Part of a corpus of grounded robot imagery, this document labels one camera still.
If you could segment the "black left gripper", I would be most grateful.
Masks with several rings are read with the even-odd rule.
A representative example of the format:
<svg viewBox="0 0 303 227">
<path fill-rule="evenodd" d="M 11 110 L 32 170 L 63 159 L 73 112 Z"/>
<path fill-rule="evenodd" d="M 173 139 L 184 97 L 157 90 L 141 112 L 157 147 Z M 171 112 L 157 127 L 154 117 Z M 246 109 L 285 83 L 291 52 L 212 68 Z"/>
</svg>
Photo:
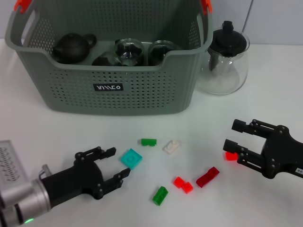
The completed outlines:
<svg viewBox="0 0 303 227">
<path fill-rule="evenodd" d="M 121 188 L 123 179 L 131 172 L 130 168 L 103 182 L 102 173 L 95 163 L 97 160 L 112 157 L 115 153 L 115 147 L 107 150 L 96 147 L 84 153 L 77 153 L 72 167 L 42 179 L 51 208 L 81 194 L 88 194 L 100 200 L 104 195 Z"/>
</svg>

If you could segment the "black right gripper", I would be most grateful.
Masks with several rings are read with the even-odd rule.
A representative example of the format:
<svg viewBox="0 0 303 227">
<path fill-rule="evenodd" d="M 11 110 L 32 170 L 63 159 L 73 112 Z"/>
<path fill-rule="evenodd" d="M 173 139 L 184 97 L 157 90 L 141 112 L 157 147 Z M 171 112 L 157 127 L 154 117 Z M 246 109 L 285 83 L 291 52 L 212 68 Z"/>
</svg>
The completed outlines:
<svg viewBox="0 0 303 227">
<path fill-rule="evenodd" d="M 260 172 L 264 177 L 273 179 L 278 173 L 303 176 L 303 144 L 292 138 L 285 126 L 252 120 L 246 124 L 235 119 L 232 130 L 265 138 L 265 144 L 258 154 L 226 139 L 223 150 L 237 154 L 237 163 Z"/>
</svg>

